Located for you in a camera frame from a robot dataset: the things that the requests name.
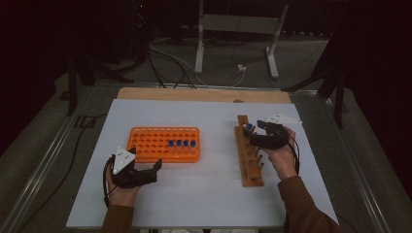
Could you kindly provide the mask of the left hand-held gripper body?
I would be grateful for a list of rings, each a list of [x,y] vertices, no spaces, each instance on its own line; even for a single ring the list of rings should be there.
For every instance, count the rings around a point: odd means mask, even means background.
[[[112,168],[112,180],[114,185],[120,188],[133,188],[157,181],[157,172],[152,168],[146,170],[136,170],[136,156],[128,150],[117,148],[112,155],[114,165]]]

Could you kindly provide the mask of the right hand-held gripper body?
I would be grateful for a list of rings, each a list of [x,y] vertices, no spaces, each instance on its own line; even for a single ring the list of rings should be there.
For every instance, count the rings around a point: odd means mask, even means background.
[[[276,113],[267,117],[263,121],[274,124],[272,130],[264,130],[264,135],[257,135],[256,146],[262,149],[277,150],[282,148],[289,141],[289,134],[284,125],[289,123],[301,123],[300,119],[293,118],[281,113]]]

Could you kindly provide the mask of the orange plastic tube rack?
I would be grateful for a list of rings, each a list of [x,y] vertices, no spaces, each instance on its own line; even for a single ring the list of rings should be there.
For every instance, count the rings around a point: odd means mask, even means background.
[[[174,140],[175,152],[168,142]],[[181,153],[176,152],[176,141],[182,140]],[[184,153],[183,141],[189,140],[189,153]],[[190,153],[190,141],[196,141],[195,154]],[[136,148],[138,163],[152,163],[161,159],[165,163],[194,163],[200,156],[200,130],[188,126],[136,126],[130,130],[127,148]]]

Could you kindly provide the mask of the wooden tube rack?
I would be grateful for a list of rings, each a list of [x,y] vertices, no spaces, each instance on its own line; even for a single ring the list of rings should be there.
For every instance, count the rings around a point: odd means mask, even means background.
[[[264,186],[264,181],[261,175],[263,163],[261,162],[259,149],[256,146],[251,145],[250,140],[243,133],[244,129],[248,129],[248,117],[238,116],[237,120],[238,125],[234,127],[234,133],[236,137],[242,184],[245,187]]]

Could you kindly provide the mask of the person's left hand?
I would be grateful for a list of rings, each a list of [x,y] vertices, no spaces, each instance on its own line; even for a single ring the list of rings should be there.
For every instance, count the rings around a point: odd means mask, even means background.
[[[111,205],[133,208],[140,186],[133,188],[120,188],[113,184],[112,165],[106,169],[106,182],[109,189],[109,202]]]

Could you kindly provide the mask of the person's right hand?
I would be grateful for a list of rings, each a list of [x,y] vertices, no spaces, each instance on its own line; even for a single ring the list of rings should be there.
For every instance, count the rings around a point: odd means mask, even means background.
[[[265,150],[268,154],[269,161],[272,163],[272,166],[281,181],[297,175],[294,162],[295,132],[288,127],[285,127],[285,130],[289,134],[289,141],[287,144],[277,150]]]

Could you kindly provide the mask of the white board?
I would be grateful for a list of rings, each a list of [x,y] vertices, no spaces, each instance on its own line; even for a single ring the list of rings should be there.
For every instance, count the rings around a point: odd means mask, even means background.
[[[325,183],[294,105],[116,99],[68,217],[68,226],[101,226],[106,213],[103,167],[117,148],[126,146],[134,126],[196,126],[200,130],[198,161],[162,166],[156,183],[145,185],[139,191],[134,226],[272,228],[283,225],[285,208],[272,165],[267,158],[262,159],[263,186],[243,186],[234,134],[240,115],[256,122],[276,114],[292,118],[289,127],[295,132],[299,146],[299,174],[316,206],[334,216]]]

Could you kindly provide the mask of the black tripod stand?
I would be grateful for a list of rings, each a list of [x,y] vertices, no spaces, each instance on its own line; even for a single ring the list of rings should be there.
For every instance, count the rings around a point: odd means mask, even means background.
[[[344,88],[346,73],[349,69],[348,56],[350,53],[347,43],[337,32],[333,33],[310,77],[302,82],[284,87],[283,91],[296,92],[310,83],[322,80],[317,96],[325,99],[335,93],[333,117],[336,124],[342,128]]]
[[[121,76],[117,72],[103,65],[101,62],[98,62],[96,59],[84,53],[71,50],[68,52],[67,61],[69,101],[69,108],[67,112],[68,116],[71,116],[78,106],[77,80],[81,80],[83,85],[94,85],[96,83],[96,78],[91,71],[92,68],[96,68],[98,71],[108,75],[110,78],[120,83],[132,83],[132,80]]]

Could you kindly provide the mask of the grey metal stand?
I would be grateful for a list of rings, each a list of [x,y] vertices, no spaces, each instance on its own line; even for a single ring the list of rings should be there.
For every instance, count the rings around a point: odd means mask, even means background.
[[[265,48],[265,56],[272,79],[279,77],[274,51],[285,17],[289,9],[289,3],[281,5],[280,14],[276,17],[247,17],[235,15],[215,15],[204,13],[204,0],[199,0],[199,14],[198,14],[198,37],[197,50],[194,63],[194,73],[201,74],[203,69],[204,56],[204,40],[203,33],[205,30],[209,31],[223,31],[223,32],[242,32],[242,33],[257,33],[257,34],[271,34],[273,36],[269,47]]]

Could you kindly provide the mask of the black equipment stand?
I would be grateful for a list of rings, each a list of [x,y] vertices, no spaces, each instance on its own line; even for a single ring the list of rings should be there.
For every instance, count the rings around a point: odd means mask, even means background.
[[[149,0],[128,0],[131,15],[130,49],[128,57],[141,64],[147,56],[152,24]]]

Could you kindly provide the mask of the aluminium rail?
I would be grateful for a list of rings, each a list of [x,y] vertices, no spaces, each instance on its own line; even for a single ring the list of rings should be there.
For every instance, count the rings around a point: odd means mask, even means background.
[[[77,112],[53,97],[0,157],[0,233],[16,233],[73,127]]]
[[[329,123],[331,124],[332,131],[337,137],[339,145],[344,150],[344,157],[348,164],[349,170],[351,171],[352,177],[356,183],[358,191],[360,193],[361,199],[364,206],[367,209],[367,212],[371,218],[371,221],[374,225],[374,228],[377,233],[393,233],[390,229],[389,224],[384,218],[382,211],[379,207],[379,204],[375,198],[374,193],[372,192],[366,177],[361,170],[361,167],[357,161],[354,151],[352,150],[349,141],[345,138],[345,135],[342,132],[342,129],[338,127],[335,122],[333,113],[333,105],[329,99],[320,99],[321,105],[323,106],[324,111],[326,112],[326,117]]]
[[[174,84],[164,83],[151,83],[151,82],[135,82],[135,83],[116,83],[116,82],[103,82],[97,81],[94,86],[108,86],[108,87],[148,87],[148,88],[160,88],[160,89],[173,89]],[[281,91],[281,88],[271,88],[271,87],[236,87],[236,86],[222,86],[222,85],[204,85],[196,84],[194,87],[189,87],[187,84],[179,84],[176,89],[188,88],[189,90],[200,90],[200,89],[217,89],[217,90],[253,90],[253,91]],[[317,90],[314,89],[299,89],[296,92],[289,92],[292,95],[317,95]]]

